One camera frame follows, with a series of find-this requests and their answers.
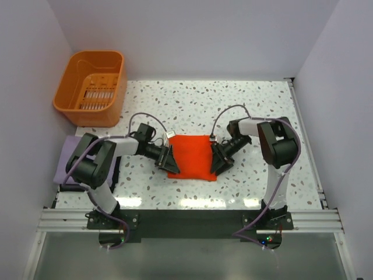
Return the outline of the orange t shirt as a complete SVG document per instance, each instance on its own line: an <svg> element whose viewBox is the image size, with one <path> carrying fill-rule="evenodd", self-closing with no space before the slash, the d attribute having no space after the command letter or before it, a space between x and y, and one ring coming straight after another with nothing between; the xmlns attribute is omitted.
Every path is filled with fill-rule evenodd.
<svg viewBox="0 0 373 280"><path fill-rule="evenodd" d="M168 141L180 170L178 174L168 172L168 178L217 180L217 176L210 172L213 154L208 135L176 135Z"/></svg>

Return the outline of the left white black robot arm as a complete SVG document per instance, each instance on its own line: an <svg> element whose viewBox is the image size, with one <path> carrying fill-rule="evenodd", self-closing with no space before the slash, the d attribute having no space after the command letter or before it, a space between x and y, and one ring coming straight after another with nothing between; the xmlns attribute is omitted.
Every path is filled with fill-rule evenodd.
<svg viewBox="0 0 373 280"><path fill-rule="evenodd" d="M129 232L120 214L119 202L114 198L107 177L111 163L121 156L140 155L154 160L154 165L165 172L179 174L180 168L173 155L173 147L153 143L155 129L141 124L137 131L123 136L99 138L86 133L82 136L66 164L65 184L72 178L88 194L100 222L108 229L119 228Z"/></svg>

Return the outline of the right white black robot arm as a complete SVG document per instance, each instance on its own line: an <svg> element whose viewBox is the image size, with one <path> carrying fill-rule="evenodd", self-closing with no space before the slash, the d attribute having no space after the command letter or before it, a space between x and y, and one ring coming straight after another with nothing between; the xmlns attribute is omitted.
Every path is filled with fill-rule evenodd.
<svg viewBox="0 0 373 280"><path fill-rule="evenodd" d="M231 138L224 143L212 140L212 165L210 172L220 175L234 166L233 155L258 137L262 157L268 166L268 180L261 212L236 234L256 225L273 229L280 218L287 215L287 187L291 169L301 154L301 141L288 118L242 118L232 120L227 125Z"/></svg>

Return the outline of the folded lavender t shirt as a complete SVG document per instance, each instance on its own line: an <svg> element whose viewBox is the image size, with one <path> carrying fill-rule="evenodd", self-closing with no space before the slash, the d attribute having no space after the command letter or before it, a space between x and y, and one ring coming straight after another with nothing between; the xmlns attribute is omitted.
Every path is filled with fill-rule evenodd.
<svg viewBox="0 0 373 280"><path fill-rule="evenodd" d="M66 164L67 164L70 156L73 154L73 151L77 147L81 138L82 138L81 136L73 136L73 135L69 135L69 136L66 137L66 140L65 140L64 145L63 145L62 150L61 150L61 154L60 154L60 158L59 158L59 161L58 161L58 166L57 166L56 172L58 171L58 168L60 167L66 173L66 170L65 170L66 169Z"/></svg>

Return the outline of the orange plastic basket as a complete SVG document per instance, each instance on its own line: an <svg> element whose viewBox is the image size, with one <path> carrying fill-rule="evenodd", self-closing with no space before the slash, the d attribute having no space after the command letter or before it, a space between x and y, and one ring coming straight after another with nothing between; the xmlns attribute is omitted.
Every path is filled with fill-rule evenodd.
<svg viewBox="0 0 373 280"><path fill-rule="evenodd" d="M65 68L53 106L78 127L110 128L119 122L126 87L121 52L80 51Z"/></svg>

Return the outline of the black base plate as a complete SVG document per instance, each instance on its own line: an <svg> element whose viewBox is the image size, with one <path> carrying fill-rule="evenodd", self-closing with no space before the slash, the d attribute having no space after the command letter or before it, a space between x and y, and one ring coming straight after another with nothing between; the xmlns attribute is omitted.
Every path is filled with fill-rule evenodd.
<svg viewBox="0 0 373 280"><path fill-rule="evenodd" d="M293 230L291 213L284 210L136 210L121 209L109 218L93 210L85 214L87 229L98 230L99 243L116 247L144 239L230 239L259 242L276 249L282 233Z"/></svg>

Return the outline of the aluminium table edge rail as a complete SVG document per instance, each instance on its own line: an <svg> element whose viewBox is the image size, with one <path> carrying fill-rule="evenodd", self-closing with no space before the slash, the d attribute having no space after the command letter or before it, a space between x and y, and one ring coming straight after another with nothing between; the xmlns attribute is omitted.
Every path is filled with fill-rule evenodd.
<svg viewBox="0 0 373 280"><path fill-rule="evenodd" d="M312 153L312 149L311 149L310 142L309 142L309 139L308 139L307 130L305 129L304 120L303 120L301 110L300 110L300 106L299 106L297 96L296 96L296 93L295 93L294 82L291 78L286 78L285 81L288 84L288 88L289 88L289 91L291 93L291 98L293 100L293 104L294 104L294 107L295 107L297 118L299 120L299 126L300 126L302 137L303 137L303 140L304 140L304 143L305 143L305 147L306 147L306 150L307 150L307 153L308 153L308 159L309 159L309 162L310 162L310 165L311 165L312 174L313 174L314 180L316 182L316 188L317 188L321 208L323 210L326 210L326 209L329 210L329 206L328 206L328 202L327 202L327 199L326 199L325 191L322 187L322 183L321 183L320 178L319 178L318 169L317 169L315 159L314 159L314 155Z"/></svg>

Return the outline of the aluminium front rail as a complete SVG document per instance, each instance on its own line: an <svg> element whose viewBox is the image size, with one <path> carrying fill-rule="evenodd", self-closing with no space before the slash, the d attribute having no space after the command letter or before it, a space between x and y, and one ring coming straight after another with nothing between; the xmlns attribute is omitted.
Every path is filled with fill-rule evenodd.
<svg viewBox="0 0 373 280"><path fill-rule="evenodd" d="M38 232L86 232L87 209L44 209ZM338 210L292 210L292 222L297 233L343 233Z"/></svg>

